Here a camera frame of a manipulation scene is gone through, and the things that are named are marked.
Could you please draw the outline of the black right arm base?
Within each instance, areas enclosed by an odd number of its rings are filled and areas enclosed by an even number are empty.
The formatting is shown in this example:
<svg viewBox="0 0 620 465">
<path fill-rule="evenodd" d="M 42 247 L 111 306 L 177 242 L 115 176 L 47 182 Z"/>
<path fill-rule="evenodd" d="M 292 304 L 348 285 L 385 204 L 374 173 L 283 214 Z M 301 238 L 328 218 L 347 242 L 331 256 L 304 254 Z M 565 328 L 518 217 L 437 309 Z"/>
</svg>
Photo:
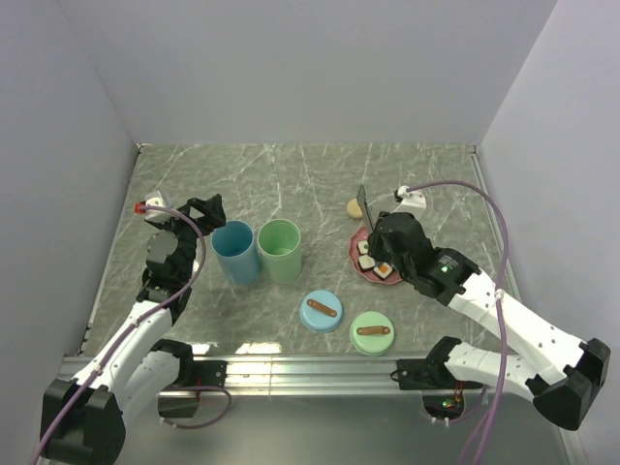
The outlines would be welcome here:
<svg viewBox="0 0 620 465">
<path fill-rule="evenodd" d="M 439 362 L 425 358 L 406 358 L 396 361 L 396 369 L 389 377 L 400 390 L 447 390 L 455 388 L 480 389 L 482 384 L 458 381 Z"/>
</svg>

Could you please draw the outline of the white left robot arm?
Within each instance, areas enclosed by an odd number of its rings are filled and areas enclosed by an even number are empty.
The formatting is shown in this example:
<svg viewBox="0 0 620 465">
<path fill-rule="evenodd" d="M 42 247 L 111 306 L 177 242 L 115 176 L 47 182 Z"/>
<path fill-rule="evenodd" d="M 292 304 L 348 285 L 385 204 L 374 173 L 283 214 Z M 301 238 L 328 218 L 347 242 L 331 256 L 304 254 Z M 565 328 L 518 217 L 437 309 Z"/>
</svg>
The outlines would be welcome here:
<svg viewBox="0 0 620 465">
<path fill-rule="evenodd" d="M 201 390 L 191 346 L 164 336 L 205 265 L 206 237 L 227 222 L 222 197 L 191 198 L 174 208 L 156 191 L 135 211 L 157 230 L 146 243 L 136 300 L 98 354 L 70 380 L 47 387 L 34 463 L 112 464 L 135 417 L 162 390 Z"/>
</svg>

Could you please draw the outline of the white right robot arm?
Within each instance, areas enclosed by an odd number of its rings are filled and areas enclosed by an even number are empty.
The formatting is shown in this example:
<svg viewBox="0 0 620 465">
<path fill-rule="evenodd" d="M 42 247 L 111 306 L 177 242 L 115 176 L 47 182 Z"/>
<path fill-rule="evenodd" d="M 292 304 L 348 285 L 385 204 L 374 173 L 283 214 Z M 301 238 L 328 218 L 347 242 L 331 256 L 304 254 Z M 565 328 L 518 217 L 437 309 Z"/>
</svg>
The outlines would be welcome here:
<svg viewBox="0 0 620 465">
<path fill-rule="evenodd" d="M 421 295 L 505 339 L 508 355 L 444 337 L 431 350 L 428 379 L 438 387 L 455 380 L 504 382 L 506 391 L 531 401 L 553 424 L 576 431 L 605 385 L 611 349 L 584 341 L 544 320 L 495 287 L 476 263 L 452 248 L 434 246 L 409 212 L 380 214 L 369 225 L 370 256 L 392 266 Z"/>
</svg>

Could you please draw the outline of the green sushi roll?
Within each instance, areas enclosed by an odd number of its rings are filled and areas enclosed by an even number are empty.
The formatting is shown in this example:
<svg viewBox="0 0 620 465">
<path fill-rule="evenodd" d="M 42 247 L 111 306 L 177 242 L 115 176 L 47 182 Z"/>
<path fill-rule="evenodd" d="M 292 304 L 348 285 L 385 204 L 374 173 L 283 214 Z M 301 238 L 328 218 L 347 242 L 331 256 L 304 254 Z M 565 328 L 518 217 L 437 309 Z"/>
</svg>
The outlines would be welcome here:
<svg viewBox="0 0 620 465">
<path fill-rule="evenodd" d="M 369 254 L 369 243 L 367 240 L 360 240 L 356 247 L 361 256 Z"/>
</svg>

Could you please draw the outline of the yellow sushi roll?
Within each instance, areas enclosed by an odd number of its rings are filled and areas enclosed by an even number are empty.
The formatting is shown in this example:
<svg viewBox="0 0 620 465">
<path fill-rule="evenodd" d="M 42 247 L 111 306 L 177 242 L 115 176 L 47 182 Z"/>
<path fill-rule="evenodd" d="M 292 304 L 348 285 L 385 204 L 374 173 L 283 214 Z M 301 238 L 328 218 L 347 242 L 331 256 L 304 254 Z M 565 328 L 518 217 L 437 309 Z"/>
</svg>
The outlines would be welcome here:
<svg viewBox="0 0 620 465">
<path fill-rule="evenodd" d="M 360 255 L 357 258 L 357 263 L 361 271 L 372 270 L 376 266 L 375 260 L 368 255 Z"/>
</svg>

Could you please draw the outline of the cream steamed bun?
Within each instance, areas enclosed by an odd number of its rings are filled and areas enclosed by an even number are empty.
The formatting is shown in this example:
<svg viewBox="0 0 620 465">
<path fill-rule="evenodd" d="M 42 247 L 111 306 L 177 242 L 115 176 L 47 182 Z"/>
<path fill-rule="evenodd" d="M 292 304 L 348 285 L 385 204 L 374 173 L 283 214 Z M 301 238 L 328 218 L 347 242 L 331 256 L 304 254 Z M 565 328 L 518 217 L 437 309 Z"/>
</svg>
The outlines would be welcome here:
<svg viewBox="0 0 620 465">
<path fill-rule="evenodd" d="M 363 214 L 362 214 L 361 208 L 358 205 L 356 199 L 351 199 L 347 203 L 347 213 L 353 219 L 358 219 L 359 220 L 359 219 L 362 218 Z"/>
</svg>

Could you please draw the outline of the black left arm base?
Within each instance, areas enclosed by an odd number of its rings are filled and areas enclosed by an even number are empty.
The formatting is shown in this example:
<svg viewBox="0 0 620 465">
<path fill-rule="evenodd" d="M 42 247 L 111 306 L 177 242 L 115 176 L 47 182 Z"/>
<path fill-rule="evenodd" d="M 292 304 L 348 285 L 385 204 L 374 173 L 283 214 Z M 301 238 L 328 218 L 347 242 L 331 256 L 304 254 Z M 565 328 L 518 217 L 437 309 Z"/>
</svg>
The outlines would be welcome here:
<svg viewBox="0 0 620 465">
<path fill-rule="evenodd" d="M 227 377 L 228 363 L 221 359 L 194 359 L 179 371 L 179 384 L 182 387 L 223 388 Z"/>
</svg>

